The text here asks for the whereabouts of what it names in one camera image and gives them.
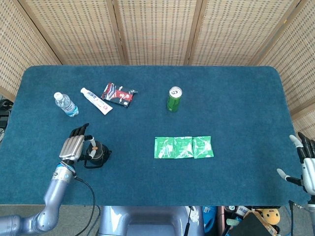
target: blue carpet surface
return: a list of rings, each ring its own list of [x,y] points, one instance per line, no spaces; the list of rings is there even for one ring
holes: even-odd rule
[[[104,116],[80,93],[101,96],[113,82],[139,91],[128,108],[110,104]],[[166,109],[179,86],[178,112]],[[68,117],[53,95],[66,93],[79,108]],[[294,134],[283,87],[271,67],[35,66],[23,75],[0,149],[0,204],[42,204],[59,153],[73,128],[112,154],[107,163],[77,174],[98,205],[285,205],[304,202],[302,189],[276,168],[300,175],[288,136]],[[212,136],[215,157],[154,159],[156,136]],[[64,204],[90,205],[86,186],[73,182]]]

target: green packet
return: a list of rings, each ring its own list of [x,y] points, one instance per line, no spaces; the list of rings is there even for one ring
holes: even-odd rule
[[[193,146],[193,157],[195,159],[214,157],[212,146],[211,146],[211,136],[201,136],[194,137],[192,139]]]
[[[154,158],[190,158],[193,157],[192,137],[156,137]]]

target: red and black package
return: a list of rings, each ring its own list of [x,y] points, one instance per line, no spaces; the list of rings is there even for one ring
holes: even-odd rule
[[[101,98],[128,107],[135,93],[138,92],[123,86],[117,86],[114,83],[108,83]]]

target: water bottle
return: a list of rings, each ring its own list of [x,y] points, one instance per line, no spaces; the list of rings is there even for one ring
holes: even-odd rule
[[[79,114],[78,107],[70,100],[69,96],[56,92],[54,94],[55,103],[70,117],[74,117]]]

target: green can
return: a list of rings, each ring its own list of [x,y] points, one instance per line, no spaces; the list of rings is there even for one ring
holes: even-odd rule
[[[169,96],[167,101],[167,109],[169,111],[175,112],[178,110],[182,94],[183,92],[180,87],[172,87],[169,90]]]

